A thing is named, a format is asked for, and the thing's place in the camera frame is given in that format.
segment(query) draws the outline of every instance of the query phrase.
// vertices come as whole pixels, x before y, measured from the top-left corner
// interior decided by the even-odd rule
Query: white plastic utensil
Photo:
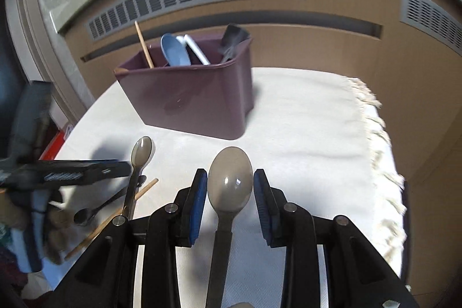
[[[176,36],[176,39],[180,41],[183,47],[186,47],[186,41],[184,40],[184,36]]]
[[[202,52],[202,50],[197,46],[197,43],[192,39],[192,37],[188,34],[185,34],[183,37],[184,41],[188,44],[188,46],[191,48],[191,50],[196,54],[196,56],[199,58],[200,62],[207,66],[210,64],[209,60],[205,56],[205,54]]]

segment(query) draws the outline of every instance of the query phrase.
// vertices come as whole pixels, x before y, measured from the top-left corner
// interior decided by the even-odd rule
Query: tablecloth fringe
[[[370,164],[373,170],[374,185],[378,187],[383,184],[395,184],[403,190],[404,178],[397,173],[383,171],[380,168],[380,161],[382,159],[383,152],[381,150],[373,150],[372,140],[375,137],[379,137],[391,146],[390,137],[384,130],[385,122],[380,117],[371,117],[366,115],[366,105],[373,105],[378,109],[382,106],[382,104],[360,79],[347,77],[347,80],[355,97],[358,99],[359,107],[363,115],[364,128],[366,129],[366,135],[369,140]],[[368,120],[378,123],[381,129],[372,129],[367,122]],[[379,203],[380,205],[385,202],[391,205],[400,215],[404,215],[406,212],[406,207],[394,197],[387,197],[382,194],[378,194],[377,199],[381,201]],[[381,236],[380,238],[378,236],[373,236],[372,243],[379,250],[380,254],[382,254],[383,258],[391,264],[392,259],[403,251],[403,244],[406,240],[406,232],[398,222],[391,219],[382,220],[378,224],[378,227],[380,228],[379,231],[377,231],[377,234],[381,234]],[[389,235],[385,237],[385,241],[383,240],[382,230],[387,230],[389,233]]]

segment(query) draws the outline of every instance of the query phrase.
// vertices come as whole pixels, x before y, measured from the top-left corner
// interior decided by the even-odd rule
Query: red object
[[[62,145],[64,144],[64,132],[59,131],[50,141],[46,149],[40,156],[41,160],[54,160]]]

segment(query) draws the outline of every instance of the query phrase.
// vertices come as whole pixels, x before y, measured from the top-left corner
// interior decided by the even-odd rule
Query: wooden chopstick
[[[148,184],[146,184],[143,188],[141,188],[138,191],[138,193],[135,195],[135,201],[137,201],[141,196],[143,196],[158,181],[159,181],[159,179],[156,178],[156,179],[150,181]],[[90,245],[90,243],[92,242],[92,240],[95,239],[99,235],[99,233],[104,230],[104,228],[108,225],[109,222],[111,222],[112,218],[122,214],[122,209],[123,209],[123,207],[121,206],[114,213],[112,213],[109,217],[107,217],[107,219],[103,223],[101,223],[90,235],[88,235],[84,240],[82,240],[79,243],[79,245],[77,245],[73,250],[71,250],[71,252],[69,252],[64,257],[64,260],[67,261],[73,255],[78,253],[82,248],[87,248]]]
[[[141,29],[139,28],[137,21],[135,21],[135,28],[136,28],[136,32],[138,33],[139,42],[141,43],[141,46],[143,48],[143,51],[146,57],[146,62],[149,65],[149,68],[154,68],[154,64],[152,64],[151,56],[149,55],[149,51],[147,50],[146,43],[144,41],[143,35],[141,34]]]

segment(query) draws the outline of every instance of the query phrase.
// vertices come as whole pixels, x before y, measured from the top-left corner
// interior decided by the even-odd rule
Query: cloth
[[[398,213],[386,197],[396,206],[401,205],[401,178],[394,169],[388,142],[381,144],[379,140],[388,136],[381,121],[375,119],[378,101],[360,81],[336,74],[281,68],[253,68],[252,73],[255,108],[238,140],[146,126],[116,82],[77,124],[57,158],[129,160],[135,142],[150,136],[156,153],[144,174],[148,181],[158,178],[159,183],[137,202],[137,218],[172,202],[179,189],[191,184],[197,168],[209,170],[221,149],[238,146],[248,154],[253,170],[263,168],[270,185],[282,189],[288,201],[314,216],[348,216],[380,248],[382,255],[390,253],[389,261],[398,273],[401,254],[396,249],[404,239],[396,233],[402,229],[404,209],[400,208]],[[384,161],[390,179],[380,167]],[[66,207],[77,211],[97,206],[125,183],[117,179],[86,187],[66,187],[62,193]],[[116,206],[103,210],[96,222],[102,222]],[[217,224],[218,218],[207,199],[196,244],[176,249],[183,308],[205,305]],[[140,306],[142,252],[141,249],[137,262],[135,307]],[[279,307],[284,260],[285,249],[271,249],[263,239],[252,195],[233,223],[222,306],[249,302],[255,308]],[[322,257],[320,265],[321,306],[327,307]],[[62,266],[60,272],[64,273],[66,267],[69,265]],[[56,269],[48,272],[58,273]]]

